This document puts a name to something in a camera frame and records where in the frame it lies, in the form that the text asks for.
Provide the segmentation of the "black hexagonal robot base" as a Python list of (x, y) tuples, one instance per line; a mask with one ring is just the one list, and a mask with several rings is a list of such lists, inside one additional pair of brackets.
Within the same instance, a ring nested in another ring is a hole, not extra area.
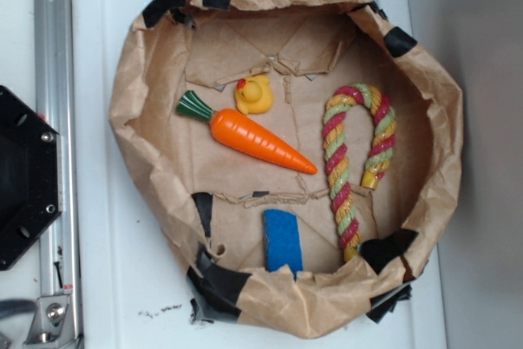
[(58, 133), (1, 87), (1, 270), (11, 269), (60, 214)]

